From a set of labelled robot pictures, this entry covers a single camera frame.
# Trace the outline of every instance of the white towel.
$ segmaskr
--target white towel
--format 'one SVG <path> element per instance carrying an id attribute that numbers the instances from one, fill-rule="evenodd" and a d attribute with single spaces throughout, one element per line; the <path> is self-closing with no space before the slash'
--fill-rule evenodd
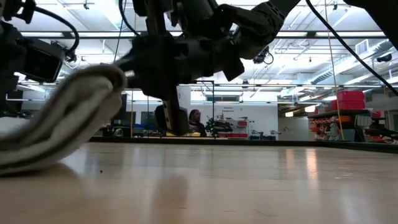
<path id="1" fill-rule="evenodd" d="M 73 153 L 119 111 L 126 83 L 113 65 L 70 75 L 37 116 L 0 136 L 0 175 L 51 166 Z"/>

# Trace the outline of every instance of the red box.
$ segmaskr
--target red box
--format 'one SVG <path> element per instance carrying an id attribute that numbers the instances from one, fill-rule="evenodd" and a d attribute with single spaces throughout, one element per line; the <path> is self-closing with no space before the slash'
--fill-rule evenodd
<path id="1" fill-rule="evenodd" d="M 320 132 L 319 127 L 315 127 L 315 128 L 310 128 L 311 132 Z"/>
<path id="2" fill-rule="evenodd" d="M 336 111 L 337 110 L 337 100 L 332 100 L 331 101 L 331 110 Z"/>
<path id="3" fill-rule="evenodd" d="M 362 91 L 339 91 L 337 93 L 338 101 L 363 101 L 365 95 Z"/>
<path id="4" fill-rule="evenodd" d="M 363 100 L 349 100 L 349 101 L 338 101 L 338 106 L 340 110 L 363 110 L 365 109 L 365 102 Z M 331 102 L 331 110 L 337 110 L 337 100 Z"/>
<path id="5" fill-rule="evenodd" d="M 247 121 L 238 121 L 238 126 L 247 126 L 248 122 Z"/>
<path id="6" fill-rule="evenodd" d="M 365 109 L 365 102 L 363 100 L 339 101 L 338 106 L 341 110 L 363 110 Z"/>
<path id="7" fill-rule="evenodd" d="M 381 111 L 375 111 L 372 113 L 372 118 L 381 118 Z"/>

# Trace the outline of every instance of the wall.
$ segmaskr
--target wall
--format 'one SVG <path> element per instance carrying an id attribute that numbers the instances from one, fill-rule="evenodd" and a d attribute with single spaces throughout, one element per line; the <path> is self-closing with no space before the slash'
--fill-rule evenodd
<path id="1" fill-rule="evenodd" d="M 398 110 L 398 97 L 388 97 L 385 94 L 373 94 L 372 101 L 365 102 L 366 108 L 372 108 L 374 111 L 381 111 L 382 116 L 384 112 L 388 111 L 388 126 L 389 129 L 394 129 L 393 111 Z"/>
<path id="2" fill-rule="evenodd" d="M 279 118 L 280 141 L 312 141 L 307 118 Z"/>
<path id="3" fill-rule="evenodd" d="M 141 122 L 142 111 L 154 111 L 160 103 L 134 103 L 132 110 L 136 112 L 136 123 Z M 127 103 L 127 111 L 131 111 L 131 103 Z M 212 104 L 193 103 L 187 108 L 187 113 L 192 109 L 201 112 L 201 122 L 205 125 L 208 117 L 213 116 Z M 251 105 L 251 104 L 221 104 L 215 105 L 214 115 L 224 114 L 225 118 L 238 119 L 247 116 L 248 119 L 254 120 L 249 127 L 250 130 L 263 131 L 265 135 L 270 134 L 271 130 L 278 130 L 277 105 Z"/>

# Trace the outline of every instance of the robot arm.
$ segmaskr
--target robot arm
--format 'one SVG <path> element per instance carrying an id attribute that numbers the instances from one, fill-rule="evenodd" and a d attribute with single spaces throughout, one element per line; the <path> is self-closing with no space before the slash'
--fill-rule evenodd
<path id="1" fill-rule="evenodd" d="M 132 50 L 114 64 L 135 76 L 129 87 L 160 98 L 155 111 L 158 125 L 174 135 L 188 132 L 186 111 L 178 106 L 176 86 L 222 71 L 231 81 L 244 72 L 240 59 L 253 59 L 282 28 L 299 0 L 270 0 L 252 10 L 215 0 L 133 0 L 134 10 L 146 16 L 148 35 L 136 37 Z M 183 37 L 172 37 L 164 13 Z M 238 28 L 231 35 L 230 28 Z"/>

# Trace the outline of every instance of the man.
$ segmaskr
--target man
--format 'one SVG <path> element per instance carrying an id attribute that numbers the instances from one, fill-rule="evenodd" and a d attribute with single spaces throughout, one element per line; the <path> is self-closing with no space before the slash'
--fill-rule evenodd
<path id="1" fill-rule="evenodd" d="M 192 133 L 200 133 L 200 137 L 206 137 L 205 126 L 200 122 L 200 111 L 191 110 L 189 113 L 189 128 Z"/>

